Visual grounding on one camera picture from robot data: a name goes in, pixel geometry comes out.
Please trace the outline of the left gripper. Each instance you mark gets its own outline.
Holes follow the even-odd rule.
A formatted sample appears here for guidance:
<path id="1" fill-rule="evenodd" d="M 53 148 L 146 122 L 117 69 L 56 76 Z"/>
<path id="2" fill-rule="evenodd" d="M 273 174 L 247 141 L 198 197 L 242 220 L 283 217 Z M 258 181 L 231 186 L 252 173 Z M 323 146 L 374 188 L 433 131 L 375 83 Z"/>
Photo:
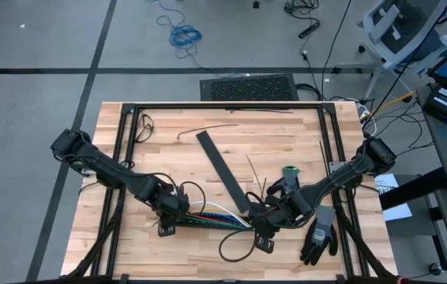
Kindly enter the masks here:
<path id="1" fill-rule="evenodd" d="M 160 217 L 158 235 L 167 237 L 175 234 L 176 223 L 182 220 L 183 226 L 192 226 L 193 221 L 186 215 L 191 213 L 187 194 L 161 193 L 156 200 L 156 213 Z"/>

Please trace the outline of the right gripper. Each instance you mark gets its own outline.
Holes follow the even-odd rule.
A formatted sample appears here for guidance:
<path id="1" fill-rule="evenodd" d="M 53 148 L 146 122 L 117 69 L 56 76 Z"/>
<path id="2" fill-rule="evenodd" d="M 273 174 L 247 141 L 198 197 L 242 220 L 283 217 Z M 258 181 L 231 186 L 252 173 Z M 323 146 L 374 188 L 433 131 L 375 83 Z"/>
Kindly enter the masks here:
<path id="1" fill-rule="evenodd" d="M 257 235 L 254 245 L 263 252 L 272 253 L 275 234 L 291 227 L 291 209 L 285 197 L 276 198 L 273 204 L 250 202 L 247 220 L 249 228 Z"/>

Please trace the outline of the black slotted cable duct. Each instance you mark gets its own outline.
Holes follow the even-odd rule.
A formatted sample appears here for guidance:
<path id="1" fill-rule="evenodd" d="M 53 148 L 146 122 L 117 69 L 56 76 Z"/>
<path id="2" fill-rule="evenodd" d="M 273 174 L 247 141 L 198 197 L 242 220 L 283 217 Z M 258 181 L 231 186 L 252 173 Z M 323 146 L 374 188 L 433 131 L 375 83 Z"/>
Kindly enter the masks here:
<path id="1" fill-rule="evenodd" d="M 251 231 L 251 229 L 232 215 L 224 215 L 220 213 L 207 213 L 202 214 L 190 213 L 187 215 L 192 221 L 192 226 L 183 226 L 182 220 L 177 222 L 177 226 L 191 227 L 198 229 L 215 229 L 215 230 L 239 230 L 239 231 Z"/>

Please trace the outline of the black duct cover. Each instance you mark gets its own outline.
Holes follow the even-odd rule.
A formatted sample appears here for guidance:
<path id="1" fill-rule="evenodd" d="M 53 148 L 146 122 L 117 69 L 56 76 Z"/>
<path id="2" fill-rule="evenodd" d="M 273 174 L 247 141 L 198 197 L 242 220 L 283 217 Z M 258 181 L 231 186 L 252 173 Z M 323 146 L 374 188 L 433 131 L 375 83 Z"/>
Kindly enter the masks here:
<path id="1" fill-rule="evenodd" d="M 245 193 L 242 191 L 237 180 L 235 179 L 235 176 L 225 163 L 210 135 L 206 131 L 203 131 L 198 133 L 196 138 L 207 155 L 210 163 L 213 165 L 220 180 L 223 182 L 225 189 L 235 202 L 239 212 L 245 213 L 248 211 L 250 206 L 246 199 Z"/>

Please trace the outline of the black glove green cuff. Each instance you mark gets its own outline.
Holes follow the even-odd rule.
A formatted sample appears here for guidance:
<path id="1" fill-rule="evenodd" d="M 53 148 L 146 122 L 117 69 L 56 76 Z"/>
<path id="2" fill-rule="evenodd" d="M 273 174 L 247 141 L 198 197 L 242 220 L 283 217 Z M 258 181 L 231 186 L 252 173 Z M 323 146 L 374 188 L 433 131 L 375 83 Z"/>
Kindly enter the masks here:
<path id="1" fill-rule="evenodd" d="M 300 169 L 295 166 L 285 166 L 282 169 L 283 177 L 267 189 L 267 194 L 274 195 L 280 192 L 280 195 L 284 196 L 300 189 L 299 172 Z"/>

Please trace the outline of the black glove grey cuff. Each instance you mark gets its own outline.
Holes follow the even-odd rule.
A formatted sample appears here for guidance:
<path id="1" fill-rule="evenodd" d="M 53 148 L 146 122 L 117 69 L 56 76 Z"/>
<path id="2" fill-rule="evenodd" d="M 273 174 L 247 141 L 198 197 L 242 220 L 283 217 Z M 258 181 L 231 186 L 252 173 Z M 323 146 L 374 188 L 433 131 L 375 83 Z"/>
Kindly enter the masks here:
<path id="1" fill-rule="evenodd" d="M 320 206 L 316 219 L 311 223 L 301 250 L 300 260 L 305 264 L 316 265 L 326 248 L 329 255 L 335 256 L 338 251 L 338 240 L 333 220 L 336 212 L 330 207 Z"/>

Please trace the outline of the dark rimmed eyeglasses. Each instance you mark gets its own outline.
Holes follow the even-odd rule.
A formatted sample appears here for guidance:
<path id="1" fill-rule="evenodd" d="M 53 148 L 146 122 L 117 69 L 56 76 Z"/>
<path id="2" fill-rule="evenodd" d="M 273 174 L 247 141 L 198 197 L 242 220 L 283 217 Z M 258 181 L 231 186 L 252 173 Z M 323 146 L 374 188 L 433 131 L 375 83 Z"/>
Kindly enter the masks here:
<path id="1" fill-rule="evenodd" d="M 152 118 L 144 113 L 140 112 L 136 124 L 136 134 L 134 138 L 135 143 L 144 143 L 148 140 L 154 132 L 154 122 Z"/>

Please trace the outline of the white paper sheet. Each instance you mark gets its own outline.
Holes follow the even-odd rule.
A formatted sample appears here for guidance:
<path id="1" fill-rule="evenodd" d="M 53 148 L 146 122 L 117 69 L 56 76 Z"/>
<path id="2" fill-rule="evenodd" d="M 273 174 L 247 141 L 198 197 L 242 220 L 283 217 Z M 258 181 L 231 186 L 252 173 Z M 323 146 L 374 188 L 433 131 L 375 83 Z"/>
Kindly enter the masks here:
<path id="1" fill-rule="evenodd" d="M 385 193 L 399 187 L 394 174 L 378 175 L 374 181 L 381 200 L 384 199 L 383 195 Z M 386 222 L 412 217 L 410 207 L 407 204 L 401 204 L 390 209 L 383 209 L 382 214 Z"/>

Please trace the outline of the black desk leg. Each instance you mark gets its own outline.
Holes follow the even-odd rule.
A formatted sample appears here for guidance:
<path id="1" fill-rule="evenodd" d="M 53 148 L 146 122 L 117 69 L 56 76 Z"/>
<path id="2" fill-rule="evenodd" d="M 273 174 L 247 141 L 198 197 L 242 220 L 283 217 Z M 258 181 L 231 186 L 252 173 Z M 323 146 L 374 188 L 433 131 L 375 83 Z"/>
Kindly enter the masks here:
<path id="1" fill-rule="evenodd" d="M 439 189 L 447 189 L 447 175 L 442 167 L 381 194 L 381 208 L 388 210 Z"/>

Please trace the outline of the black power strip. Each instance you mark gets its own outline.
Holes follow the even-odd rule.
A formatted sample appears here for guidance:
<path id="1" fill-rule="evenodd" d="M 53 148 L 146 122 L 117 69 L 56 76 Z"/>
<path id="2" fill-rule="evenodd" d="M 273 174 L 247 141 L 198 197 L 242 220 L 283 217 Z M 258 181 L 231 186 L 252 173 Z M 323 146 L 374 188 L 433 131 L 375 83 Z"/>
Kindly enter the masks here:
<path id="1" fill-rule="evenodd" d="M 298 37 L 300 39 L 304 39 L 306 38 L 310 33 L 314 32 L 315 30 L 317 30 L 320 27 L 320 23 L 319 22 L 315 22 L 314 24 L 311 24 L 308 28 L 304 29 L 302 32 L 300 32 L 298 34 Z"/>

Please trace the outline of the small black computer box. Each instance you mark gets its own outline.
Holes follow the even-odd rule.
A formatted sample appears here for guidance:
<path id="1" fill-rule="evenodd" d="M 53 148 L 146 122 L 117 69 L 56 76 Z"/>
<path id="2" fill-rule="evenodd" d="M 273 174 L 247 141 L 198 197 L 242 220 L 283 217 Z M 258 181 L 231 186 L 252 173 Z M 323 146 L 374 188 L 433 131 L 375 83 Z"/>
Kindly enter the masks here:
<path id="1" fill-rule="evenodd" d="M 432 88 L 422 109 L 432 118 L 436 118 L 447 125 L 447 88 L 442 85 Z"/>

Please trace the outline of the black aluminium table frame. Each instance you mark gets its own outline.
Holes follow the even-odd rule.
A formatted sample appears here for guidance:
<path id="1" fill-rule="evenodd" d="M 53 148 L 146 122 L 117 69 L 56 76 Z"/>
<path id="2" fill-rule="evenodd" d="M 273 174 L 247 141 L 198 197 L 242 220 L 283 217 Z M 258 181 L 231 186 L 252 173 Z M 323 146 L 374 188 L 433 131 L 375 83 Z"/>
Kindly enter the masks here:
<path id="1" fill-rule="evenodd" d="M 325 177 L 319 141 L 327 162 L 348 161 L 361 145 L 363 134 L 355 104 L 299 102 L 286 106 L 269 103 L 243 109 L 223 103 L 161 104 L 144 106 L 154 122 L 154 132 L 133 150 L 134 170 L 160 172 L 186 183 L 195 209 L 211 213 L 237 213 L 238 208 L 210 163 L 196 135 L 206 131 L 245 192 L 261 195 L 280 178 L 285 166 L 300 169 L 302 184 Z M 239 124 L 178 133 L 211 125 Z M 260 187 L 246 160 L 250 157 Z M 252 246 L 252 233 L 182 227 L 170 237 L 157 233 L 156 216 L 143 203 L 126 195 L 118 234 L 113 277 L 132 280 L 333 280 L 353 270 L 360 275 L 363 263 L 351 239 L 339 243 L 338 252 L 321 255 L 314 266 L 300 261 L 306 228 L 281 230 L 274 237 L 272 253 Z"/>

